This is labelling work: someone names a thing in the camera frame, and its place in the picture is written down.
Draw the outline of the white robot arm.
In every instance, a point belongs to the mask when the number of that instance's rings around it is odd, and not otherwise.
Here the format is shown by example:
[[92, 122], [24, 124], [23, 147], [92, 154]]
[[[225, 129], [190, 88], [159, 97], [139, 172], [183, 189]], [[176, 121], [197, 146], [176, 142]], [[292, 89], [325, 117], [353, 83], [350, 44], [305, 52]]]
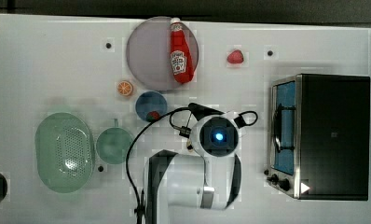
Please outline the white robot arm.
[[174, 224], [169, 208], [226, 210], [240, 192], [241, 130], [235, 112], [206, 116], [189, 136], [192, 155], [161, 150], [144, 166], [144, 224]]

